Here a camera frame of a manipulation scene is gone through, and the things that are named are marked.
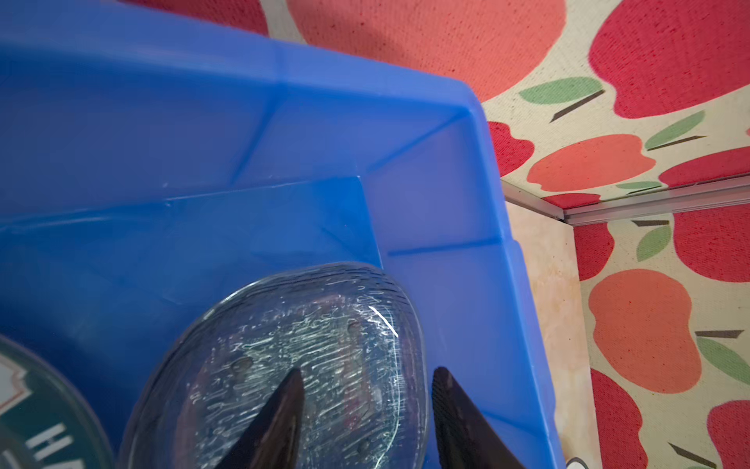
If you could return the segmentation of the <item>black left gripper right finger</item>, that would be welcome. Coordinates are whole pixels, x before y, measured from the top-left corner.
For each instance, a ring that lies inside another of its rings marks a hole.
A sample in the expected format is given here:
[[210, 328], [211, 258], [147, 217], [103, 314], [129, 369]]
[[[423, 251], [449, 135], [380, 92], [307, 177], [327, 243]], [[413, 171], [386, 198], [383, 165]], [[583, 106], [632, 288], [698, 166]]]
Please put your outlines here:
[[446, 367], [433, 374], [432, 404], [444, 469], [523, 469]]

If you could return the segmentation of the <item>medium green rimmed plate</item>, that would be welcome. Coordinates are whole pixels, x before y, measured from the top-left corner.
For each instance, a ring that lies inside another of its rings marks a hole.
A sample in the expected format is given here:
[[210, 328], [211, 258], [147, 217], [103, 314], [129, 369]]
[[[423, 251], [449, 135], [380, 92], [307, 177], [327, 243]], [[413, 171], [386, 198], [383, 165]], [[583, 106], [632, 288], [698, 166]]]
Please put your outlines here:
[[48, 363], [1, 338], [1, 466], [113, 468], [94, 412]]

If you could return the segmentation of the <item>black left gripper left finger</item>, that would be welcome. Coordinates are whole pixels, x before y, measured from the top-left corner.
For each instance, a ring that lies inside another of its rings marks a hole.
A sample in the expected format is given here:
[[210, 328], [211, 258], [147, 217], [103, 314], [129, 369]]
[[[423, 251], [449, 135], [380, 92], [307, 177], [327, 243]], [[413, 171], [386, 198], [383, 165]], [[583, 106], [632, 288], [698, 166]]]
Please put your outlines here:
[[217, 469], [294, 468], [305, 405], [302, 372], [290, 369]]

